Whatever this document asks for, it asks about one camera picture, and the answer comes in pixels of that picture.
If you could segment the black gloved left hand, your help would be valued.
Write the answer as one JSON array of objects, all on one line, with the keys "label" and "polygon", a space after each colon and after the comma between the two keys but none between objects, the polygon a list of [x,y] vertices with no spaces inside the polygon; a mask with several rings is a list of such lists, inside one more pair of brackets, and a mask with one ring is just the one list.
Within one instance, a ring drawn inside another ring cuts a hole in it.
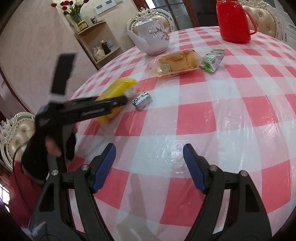
[{"label": "black gloved left hand", "polygon": [[60,150],[59,146],[51,137],[45,137],[43,134],[34,133],[21,157],[21,163],[18,164],[15,179],[43,185],[49,173],[49,155],[56,158],[65,157],[65,160],[58,160],[57,163],[64,173],[67,172],[68,156],[74,157],[76,133],[77,128],[73,126],[64,152]]}]

